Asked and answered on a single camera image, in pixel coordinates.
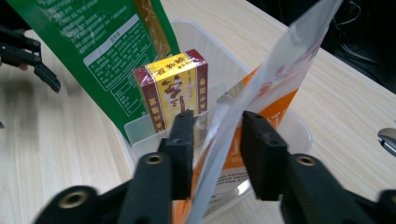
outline small yellow and maroon box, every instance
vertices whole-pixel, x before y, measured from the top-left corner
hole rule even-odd
[[[197,116],[207,110],[207,61],[195,49],[133,73],[156,132],[169,128],[180,112]]]

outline green package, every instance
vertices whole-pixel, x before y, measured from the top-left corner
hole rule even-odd
[[[179,53],[160,0],[7,1],[128,139],[146,115],[133,68]]]

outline light wood tabletop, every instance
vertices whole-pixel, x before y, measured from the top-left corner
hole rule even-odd
[[[195,21],[250,70],[287,29],[244,0],[162,2],[169,20]],[[0,223],[32,223],[63,189],[103,193],[132,175],[112,122],[46,46],[43,58],[62,83],[59,94],[33,69],[0,67]],[[320,50],[290,108],[312,133],[310,154],[346,189],[374,201],[396,187],[396,158],[376,137],[396,128],[395,94]],[[209,223],[282,223],[278,207],[251,194]]]

